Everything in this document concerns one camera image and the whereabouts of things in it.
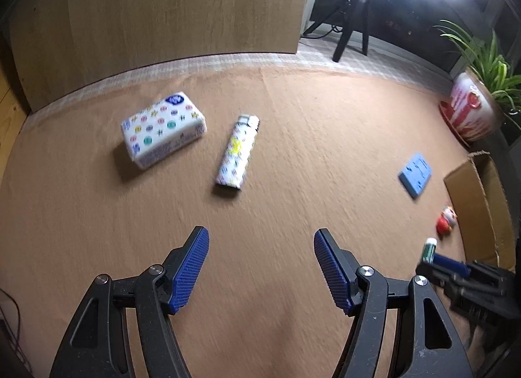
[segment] brown cardboard flap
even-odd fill
[[[471,153],[444,179],[452,200],[467,261],[511,269],[515,239],[506,197],[489,153]]]

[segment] plaid cloth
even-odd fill
[[[397,82],[413,84],[437,93],[449,94],[452,82],[445,77],[404,59],[386,56],[369,50],[368,56],[347,49],[340,62],[331,60],[335,43],[327,40],[301,39],[296,54],[283,53],[236,53],[210,55],[179,59],[133,69],[125,73],[105,78],[54,101],[39,111],[30,114],[23,129],[31,127],[36,121],[59,112],[66,106],[86,98],[95,97],[139,82],[167,79],[180,74],[202,71],[222,71],[225,69],[258,66],[280,66],[300,68],[330,68],[351,73],[375,75]]]

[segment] blue rectangular block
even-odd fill
[[[420,153],[416,153],[398,175],[403,186],[413,199],[416,199],[424,190],[432,169],[425,162]]]

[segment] toy figurine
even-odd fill
[[[452,206],[445,206],[436,221],[436,232],[440,236],[449,235],[457,224],[456,212]]]

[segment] patterned lighter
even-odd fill
[[[259,118],[255,115],[240,115],[230,141],[222,157],[215,182],[223,186],[241,189],[246,176],[249,154],[253,149],[259,130]]]

